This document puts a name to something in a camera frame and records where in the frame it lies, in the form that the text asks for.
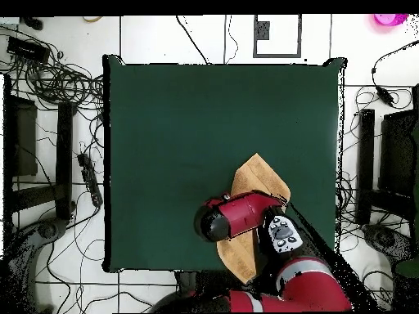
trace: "black stand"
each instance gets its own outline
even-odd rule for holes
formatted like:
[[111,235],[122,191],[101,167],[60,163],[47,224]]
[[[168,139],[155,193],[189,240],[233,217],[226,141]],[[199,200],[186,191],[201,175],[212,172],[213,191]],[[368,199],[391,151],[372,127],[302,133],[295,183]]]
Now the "black stand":
[[14,230],[11,236],[8,235],[4,256],[0,262],[1,312],[36,313],[34,264],[44,245],[58,240],[65,234],[71,213],[75,209],[75,203],[71,200],[75,113],[76,109],[71,104],[58,105],[56,183],[8,194],[12,201],[12,212],[55,200],[56,217],[35,222],[19,231]]

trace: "power adapter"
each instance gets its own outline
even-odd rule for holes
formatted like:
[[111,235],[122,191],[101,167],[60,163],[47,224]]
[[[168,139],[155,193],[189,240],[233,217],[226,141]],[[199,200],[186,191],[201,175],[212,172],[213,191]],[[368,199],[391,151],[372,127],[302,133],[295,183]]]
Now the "power adapter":
[[393,107],[394,99],[387,89],[376,86],[376,94],[386,105]]

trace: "wire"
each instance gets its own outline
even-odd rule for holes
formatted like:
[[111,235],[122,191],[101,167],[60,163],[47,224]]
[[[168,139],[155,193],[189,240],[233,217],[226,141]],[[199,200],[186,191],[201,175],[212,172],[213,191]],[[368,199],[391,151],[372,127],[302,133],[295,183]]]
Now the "wire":
[[395,51],[392,51],[392,52],[390,52],[390,53],[386,53],[386,54],[384,54],[383,56],[381,56],[380,58],[378,58],[378,59],[377,59],[377,61],[376,61],[376,63],[374,64],[374,67],[373,67],[373,68],[372,68],[372,70],[371,70],[372,82],[374,83],[374,85],[376,86],[376,81],[375,81],[375,79],[374,79],[374,73],[376,72],[376,65],[377,65],[377,64],[378,64],[381,60],[383,60],[383,59],[384,59],[384,58],[386,58],[387,56],[390,56],[390,55],[392,55],[392,54],[395,54],[395,53],[397,53],[397,52],[399,52],[399,51],[401,51],[401,50],[406,50],[406,49],[408,49],[408,48],[410,48],[410,47],[416,46],[418,43],[419,43],[419,40],[413,41],[412,43],[408,43],[408,44],[406,44],[406,45],[402,46],[401,48],[398,48],[398,49],[396,49]]
[[112,296],[110,296],[110,297],[108,297],[108,298],[96,298],[96,299],[94,299],[94,300],[90,301],[90,302],[88,303],[88,305],[86,306],[86,308],[84,308],[84,310],[83,310],[83,314],[85,314],[85,313],[86,313],[86,311],[88,310],[88,307],[89,307],[92,303],[96,303],[96,302],[100,302],[100,301],[107,301],[107,300],[110,300],[110,299],[112,299],[112,298],[116,298],[117,296],[122,295],[122,294],[126,294],[126,295],[128,295],[129,297],[133,298],[135,301],[148,305],[149,307],[148,307],[145,311],[147,311],[148,309],[150,309],[150,308],[152,308],[152,307],[153,307],[153,305],[152,305],[151,303],[148,303],[147,301],[143,301],[143,300],[141,300],[141,299],[139,299],[139,298],[136,298],[135,296],[133,296],[133,295],[132,295],[131,293],[129,293],[129,292],[127,292],[127,291],[121,291],[121,292],[119,292],[119,294],[112,295]]
[[231,58],[229,58],[228,60],[227,60],[227,63],[226,64],[228,64],[228,62],[230,61],[230,60],[232,60],[232,59],[234,59],[235,57],[236,57],[236,54],[237,54],[237,51],[239,50],[239,45],[238,45],[238,43],[237,43],[237,41],[234,39],[234,37],[230,34],[230,25],[231,25],[231,23],[232,23],[232,15],[230,15],[230,21],[228,22],[228,36],[230,36],[230,38],[234,41],[234,43],[236,44],[236,51],[234,52],[234,56],[232,56]]
[[204,55],[202,54],[202,52],[200,51],[200,49],[198,48],[198,46],[195,44],[195,42],[193,41],[191,35],[187,32],[187,29],[185,28],[185,25],[183,25],[180,20],[179,20],[179,16],[176,16],[176,20],[178,21],[179,25],[182,26],[183,31],[187,34],[187,36],[189,37],[189,39],[191,40],[192,44],[194,45],[194,47],[196,48],[196,50],[200,53],[200,56],[202,56],[202,59],[204,59],[204,62],[208,65],[208,61],[205,59]]
[[57,200],[57,198],[56,198],[56,190],[55,190],[54,186],[52,185],[51,180],[49,179],[49,176],[48,176],[48,175],[47,175],[47,173],[45,172],[45,168],[43,167],[42,163],[39,161],[38,157],[37,157],[34,153],[31,153],[31,152],[30,152],[29,150],[27,150],[26,148],[24,148],[24,147],[22,147],[22,146],[20,146],[20,145],[17,145],[17,146],[19,146],[19,147],[20,147],[23,151],[25,151],[26,153],[28,153],[28,154],[32,155],[32,156],[36,159],[36,161],[38,161],[38,164],[41,166],[41,169],[43,170],[43,174],[44,174],[45,178],[47,179],[47,182],[48,182],[49,186],[50,186],[50,187],[51,187],[51,189],[52,189],[52,193],[53,193],[53,195],[54,195],[54,200],[56,201],[56,200]]
[[69,284],[68,284],[67,282],[63,281],[61,278],[59,278],[59,277],[57,277],[56,275],[54,275],[54,274],[52,273],[51,269],[49,268],[49,265],[50,265],[50,260],[51,260],[51,257],[52,257],[52,253],[54,253],[54,248],[55,248],[55,245],[54,245],[54,244],[55,244],[55,242],[52,242],[51,252],[50,252],[49,257],[48,257],[48,260],[47,260],[47,269],[48,269],[49,274],[50,274],[52,277],[54,277],[56,280],[60,281],[62,284],[64,284],[65,286],[67,286],[67,288],[68,288],[68,290],[69,290],[69,292],[68,292],[67,296],[65,297],[65,300],[62,302],[62,304],[61,304],[61,305],[60,305],[60,307],[58,308],[58,311],[56,311],[56,314],[59,314],[59,313],[60,313],[60,310],[61,310],[61,309],[62,309],[62,307],[64,306],[64,303],[67,301],[67,299],[69,298],[69,296],[70,296],[70,294],[71,294],[71,288],[70,288],[70,286],[69,286]]

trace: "floor tile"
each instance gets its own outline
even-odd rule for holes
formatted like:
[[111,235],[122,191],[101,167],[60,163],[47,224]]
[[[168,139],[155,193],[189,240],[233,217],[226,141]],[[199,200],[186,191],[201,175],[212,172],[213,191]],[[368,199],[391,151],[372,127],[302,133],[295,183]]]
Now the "floor tile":
[[[253,58],[254,18],[253,15],[232,15],[230,22],[230,15],[227,15],[230,31],[226,33],[226,61],[231,58],[229,64],[293,62],[321,65],[329,58],[330,15],[303,15],[300,59]],[[208,61],[222,64],[224,16],[186,16],[187,24],[182,16],[179,19],[190,30]],[[204,64],[175,16],[124,16],[121,44],[122,57],[129,64]]]
[[[412,26],[412,17],[401,25],[384,27],[375,23],[371,14],[333,15],[331,56],[348,59],[345,83],[372,84],[371,70],[381,56],[419,38]],[[376,83],[416,85],[419,80],[418,53],[419,45],[416,45],[380,61],[376,66]]]
[[[224,15],[179,16],[208,62],[223,63]],[[127,64],[204,64],[176,16],[124,16],[121,54]]]
[[70,296],[65,301],[69,292],[68,288],[62,284],[35,284],[35,294],[38,306],[53,305],[53,313],[57,313],[60,305],[65,301],[60,314],[80,314],[80,308],[76,303],[76,294],[79,299],[79,305],[82,312],[86,314],[112,314],[118,311],[117,298],[110,298],[98,302],[92,300],[109,298],[117,295],[118,287],[116,285],[83,285],[83,293],[80,298],[81,291],[78,291],[78,285],[70,286]]
[[[82,192],[84,192],[82,187],[74,186],[74,199],[76,200],[76,197]],[[80,196],[75,222],[91,216],[94,212],[95,208],[92,206],[90,199],[89,193]],[[80,282],[81,268],[82,282],[117,283],[117,275],[106,273],[101,267],[104,257],[104,239],[104,209],[102,209],[95,217],[90,219],[90,222],[83,222],[75,228],[71,227],[56,241],[50,261],[51,271],[65,281],[78,283]],[[45,246],[41,251],[36,264],[37,275],[35,280],[53,280],[47,268],[45,268],[51,251],[51,245]]]
[[[135,298],[150,304],[156,304],[163,297],[173,293],[175,287],[121,285],[119,290],[120,292],[128,292]],[[149,307],[144,303],[136,301],[127,294],[121,294],[119,300],[119,311],[121,313],[139,313]]]

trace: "dark green tablecloth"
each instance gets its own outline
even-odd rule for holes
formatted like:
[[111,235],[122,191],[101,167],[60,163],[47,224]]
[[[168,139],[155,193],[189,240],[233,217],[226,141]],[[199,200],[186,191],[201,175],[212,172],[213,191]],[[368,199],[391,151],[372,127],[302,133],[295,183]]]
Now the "dark green tablecloth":
[[291,201],[332,247],[342,62],[122,65],[105,58],[110,269],[223,268],[215,245],[194,233],[194,213],[228,191],[254,153],[290,187]]

